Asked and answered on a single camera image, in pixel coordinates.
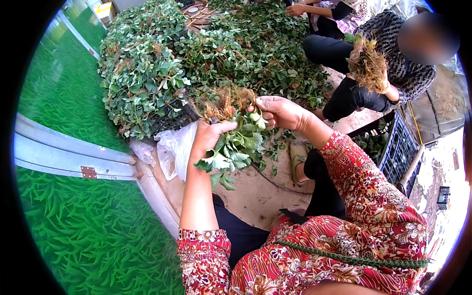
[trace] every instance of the woman's right hand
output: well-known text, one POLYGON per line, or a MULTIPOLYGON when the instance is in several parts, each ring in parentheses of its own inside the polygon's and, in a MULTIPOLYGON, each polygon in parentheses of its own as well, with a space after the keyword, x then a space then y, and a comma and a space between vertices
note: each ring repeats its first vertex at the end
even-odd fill
POLYGON ((261 96, 256 99, 256 104, 262 110, 262 117, 269 122, 267 129, 279 126, 302 132, 306 122, 314 116, 285 97, 261 96))

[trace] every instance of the floral sleeve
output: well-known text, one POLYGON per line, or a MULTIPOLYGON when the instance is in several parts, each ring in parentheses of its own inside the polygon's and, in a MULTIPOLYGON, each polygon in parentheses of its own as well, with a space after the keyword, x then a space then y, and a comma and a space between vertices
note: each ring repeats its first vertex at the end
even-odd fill
POLYGON ((226 294, 231 243, 223 229, 180 229, 177 255, 187 294, 226 294))
POLYGON ((424 229, 424 218, 349 136, 335 132, 320 154, 350 220, 364 224, 409 222, 424 229))

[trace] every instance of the woman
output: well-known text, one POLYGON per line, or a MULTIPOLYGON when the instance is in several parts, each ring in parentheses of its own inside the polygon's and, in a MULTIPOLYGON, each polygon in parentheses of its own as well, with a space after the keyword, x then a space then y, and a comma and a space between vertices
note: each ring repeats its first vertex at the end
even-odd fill
MULTIPOLYGON (((237 123, 200 122, 177 241, 187 293, 353 295, 416 290, 427 264, 426 220, 348 136, 286 98, 263 96, 256 102, 268 129, 277 125, 298 130, 316 149, 306 157, 299 145, 291 148, 295 181, 316 181, 305 214, 309 217, 284 211, 290 220, 274 228, 262 247, 244 255, 231 271, 228 258, 233 250, 240 252, 235 245, 241 246, 231 237, 244 236, 245 231, 230 232, 238 226, 227 227, 231 218, 214 205, 210 175, 192 164, 237 123), (345 210, 339 209, 340 202, 345 210), (360 258, 368 264, 359 264, 360 258)), ((243 223, 232 216, 233 223, 243 223)))
POLYGON ((287 7, 290 15, 300 16, 304 12, 310 20, 310 34, 339 40, 371 17, 369 0, 305 0, 287 7))

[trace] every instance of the black pants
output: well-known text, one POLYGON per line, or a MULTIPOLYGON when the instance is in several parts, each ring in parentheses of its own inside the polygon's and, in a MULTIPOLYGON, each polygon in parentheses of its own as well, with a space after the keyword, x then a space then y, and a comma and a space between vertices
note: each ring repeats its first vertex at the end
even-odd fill
MULTIPOLYGON (((323 157, 317 150, 311 150, 304 166, 305 175, 315 180, 315 189, 305 216, 330 215, 346 220, 344 202, 329 178, 323 157)), ((231 242, 229 266, 246 254, 259 249, 267 240, 269 231, 252 227, 229 212, 221 198, 213 194, 213 206, 219 228, 224 229, 231 242)))
MULTIPOLYGON (((311 35, 303 40, 303 50, 311 62, 343 74, 349 72, 346 58, 349 58, 353 49, 351 43, 318 35, 311 35)), ((331 122, 336 122, 349 116, 357 108, 385 112, 392 105, 386 95, 369 93, 367 88, 358 87, 356 81, 346 77, 323 109, 323 116, 331 122)))

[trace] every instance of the blue plastic crate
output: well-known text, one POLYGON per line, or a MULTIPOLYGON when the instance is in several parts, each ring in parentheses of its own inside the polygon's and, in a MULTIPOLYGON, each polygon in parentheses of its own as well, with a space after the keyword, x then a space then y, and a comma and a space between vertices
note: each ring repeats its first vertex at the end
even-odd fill
POLYGON ((392 127, 389 127, 388 143, 377 162, 388 182, 396 185, 413 162, 418 147, 402 118, 395 113, 392 127))

